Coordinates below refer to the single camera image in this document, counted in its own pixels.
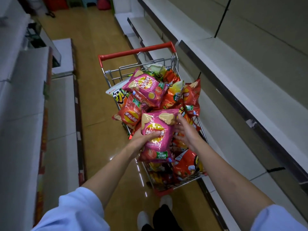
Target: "shiny floor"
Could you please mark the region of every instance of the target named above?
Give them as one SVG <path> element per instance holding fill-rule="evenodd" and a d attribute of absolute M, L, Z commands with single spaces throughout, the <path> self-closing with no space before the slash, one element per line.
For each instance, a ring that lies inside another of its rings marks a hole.
<path fill-rule="evenodd" d="M 98 54 L 129 50 L 130 47 L 111 11 L 96 7 L 73 8 L 55 12 L 56 18 L 40 17 L 51 39 L 72 38 L 76 49 L 76 75 L 79 82 L 85 160 L 88 178 L 93 176 L 128 142 L 127 134 L 111 116 L 117 112 L 98 63 Z M 134 56 L 112 59 L 106 69 L 136 63 Z M 140 163 L 133 160 L 121 179 L 106 210 L 111 230 L 137 230 L 141 210 L 153 216 L 159 205 Z M 191 182 L 172 194 L 173 214 L 184 231 L 220 230 L 197 182 Z"/>

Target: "pink chip bag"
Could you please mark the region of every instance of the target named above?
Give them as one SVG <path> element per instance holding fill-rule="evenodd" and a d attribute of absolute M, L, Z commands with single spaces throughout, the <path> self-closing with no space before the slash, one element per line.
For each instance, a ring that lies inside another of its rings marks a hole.
<path fill-rule="evenodd" d="M 161 135 L 144 145 L 139 157 L 140 161 L 157 163 L 174 161 L 169 146 L 178 111 L 178 109 L 165 109 L 142 114 L 141 128 L 144 125 L 142 134 L 148 135 L 155 131 L 161 131 Z"/>
<path fill-rule="evenodd" d="M 168 85 L 157 81 L 152 72 L 136 69 L 129 81 L 122 87 L 123 90 L 129 92 L 133 92 L 133 88 L 159 107 Z"/>

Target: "forearm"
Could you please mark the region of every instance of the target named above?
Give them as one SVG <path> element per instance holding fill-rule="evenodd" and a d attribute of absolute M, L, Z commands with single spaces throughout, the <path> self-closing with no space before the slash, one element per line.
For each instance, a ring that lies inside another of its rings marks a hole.
<path fill-rule="evenodd" d="M 196 144 L 202 161 L 218 194 L 241 230 L 250 230 L 261 210 L 274 202 L 230 166 L 206 142 Z"/>
<path fill-rule="evenodd" d="M 124 148 L 107 165 L 99 170 L 82 186 L 93 191 L 105 208 L 121 177 L 132 160 L 132 153 Z"/>

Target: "shopping cart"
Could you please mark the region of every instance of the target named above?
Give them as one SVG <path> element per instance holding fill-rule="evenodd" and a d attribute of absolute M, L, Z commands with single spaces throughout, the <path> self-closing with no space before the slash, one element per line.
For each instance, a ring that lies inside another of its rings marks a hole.
<path fill-rule="evenodd" d="M 133 55 L 133 54 L 137 54 L 138 58 L 140 56 L 145 57 L 146 53 L 148 53 L 149 51 L 159 50 L 159 49 L 164 49 L 164 48 L 169 48 L 171 50 L 172 56 L 170 58 L 161 58 L 161 59 L 156 59 L 156 60 L 150 60 L 150 61 L 147 61 L 144 64 L 137 62 L 135 64 L 131 64 L 131 65 L 127 65 L 127 66 L 121 66 L 121 67 L 119 67 L 119 69 L 114 69 L 114 70 L 105 71 L 104 68 L 103 68 L 103 61 L 106 61 L 108 59 L 119 58 L 119 57 L 124 57 L 124 56 L 128 56 L 128 55 Z M 131 72 L 127 73 L 127 72 L 124 72 L 124 71 L 127 71 L 127 70 L 132 69 L 132 68 L 137 68 L 137 67 L 140 67 L 140 69 L 145 70 L 145 69 L 148 68 L 147 67 L 148 65 L 153 64 L 153 63 L 160 63 L 160 64 L 163 64 L 164 66 L 167 66 L 168 68 L 171 68 L 180 77 L 180 74 L 179 74 L 179 59 L 177 57 L 176 50 L 175 50 L 175 47 L 174 47 L 172 42 L 167 42 L 167 43 L 160 44 L 160 45 L 148 46 L 148 47 L 139 48 L 139 49 L 133 49 L 133 50 L 114 53 L 114 54 L 98 55 L 98 59 L 99 59 L 100 66 L 102 68 L 102 71 L 104 73 L 104 76 L 105 76 L 105 79 L 106 79 L 106 82 L 107 82 L 109 88 L 111 88 L 112 85 L 115 85 L 117 82 L 122 81 L 123 78 L 126 78 L 126 77 L 128 77 L 129 75 L 132 74 Z M 120 109 L 120 106 L 119 106 L 119 104 L 117 103 L 116 100 L 115 100 L 115 103 L 116 103 L 118 109 Z M 204 134 L 202 126 L 200 125 L 199 119 L 197 117 L 194 117 L 193 120 L 194 120 L 195 124 L 197 126 L 199 126 L 200 129 L 201 129 L 199 131 L 200 136 L 207 142 L 206 136 Z M 132 130 L 127 125 L 125 125 L 124 123 L 122 123 L 122 125 L 127 130 L 128 135 L 131 136 L 130 134 L 131 134 Z M 165 194 L 169 194 L 174 189 L 179 188 L 179 187 L 181 187 L 181 186 L 183 186 L 183 185 L 185 185 L 185 184 L 187 184 L 191 181 L 197 180 L 204 175 L 203 172 L 197 171 L 194 174 L 192 174 L 192 175 L 188 176 L 187 178 L 183 179 L 179 183 L 171 184 L 171 185 L 170 184 L 169 185 L 157 185 L 157 184 L 153 183 L 153 181 L 152 181 L 152 179 L 149 175 L 148 163 L 142 162 L 142 165 L 143 165 L 143 167 L 144 167 L 144 169 L 145 169 L 145 171 L 148 175 L 148 178 L 149 178 L 149 183 L 147 183 L 147 184 L 150 184 L 152 186 L 155 194 L 158 195 L 158 196 L 163 196 Z"/>

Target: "shirt sleeve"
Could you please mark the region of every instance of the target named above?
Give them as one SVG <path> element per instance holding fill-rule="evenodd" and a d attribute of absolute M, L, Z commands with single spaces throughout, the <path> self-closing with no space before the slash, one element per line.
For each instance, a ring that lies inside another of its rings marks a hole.
<path fill-rule="evenodd" d="M 110 231 L 103 206 L 91 190 L 79 187 L 60 196 L 59 206 L 48 211 L 32 231 Z"/>
<path fill-rule="evenodd" d="M 251 231 L 307 231 L 286 209 L 271 205 L 263 209 L 256 217 Z"/>

